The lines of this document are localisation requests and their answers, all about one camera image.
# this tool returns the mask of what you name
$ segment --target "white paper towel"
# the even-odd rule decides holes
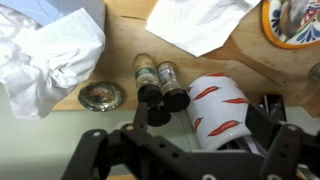
[[[104,50],[105,35],[85,9],[36,31],[12,20],[2,26],[11,29],[0,31],[0,82],[17,118],[47,116],[90,76]]]
[[[146,30],[201,56],[221,47],[260,0],[159,0]]]

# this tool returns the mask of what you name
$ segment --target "crumpled tissue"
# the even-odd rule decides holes
[[[88,79],[104,50],[105,35],[83,8],[38,29],[1,6],[0,22],[0,82],[16,118],[47,116]]]

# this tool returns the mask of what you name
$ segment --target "cap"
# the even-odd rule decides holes
[[[122,96],[116,85],[97,82],[82,88],[78,100],[91,111],[109,111],[120,105]]]
[[[163,97],[163,105],[169,112],[179,112],[190,104],[190,97],[184,89],[173,89]]]
[[[148,125],[162,126],[167,124],[171,119],[171,114],[163,106],[155,106],[148,109]]]
[[[146,84],[138,90],[138,101],[146,102],[148,106],[158,105],[162,101],[162,93],[159,86]]]

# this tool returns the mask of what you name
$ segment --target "glass jar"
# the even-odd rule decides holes
[[[158,105],[162,101],[162,93],[152,58],[145,53],[134,58],[133,68],[139,102],[148,106]]]
[[[169,112],[179,112],[188,107],[190,97],[179,82],[178,68],[173,62],[162,62],[157,67],[163,105]]]

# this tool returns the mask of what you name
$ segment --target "wooden cutting board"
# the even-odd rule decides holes
[[[79,90],[90,82],[116,83],[123,91],[121,108],[135,109],[137,96],[132,71],[133,58],[138,53],[149,53],[156,64],[172,61],[179,67],[181,81],[188,85],[202,74],[228,73],[252,102],[260,102],[263,94],[283,94],[287,105],[302,105],[315,89],[308,89],[309,69],[319,62],[320,45],[305,49],[285,50],[270,43],[261,26],[261,4],[247,14],[231,40],[238,51],[224,46],[213,55],[195,58],[174,45],[144,30],[146,19],[156,0],[104,0],[107,4],[105,34],[107,46],[91,77],[81,83],[68,97],[58,103],[54,110],[84,109],[77,100]],[[280,86],[261,73],[238,62],[243,54],[260,64],[282,73],[288,83]]]

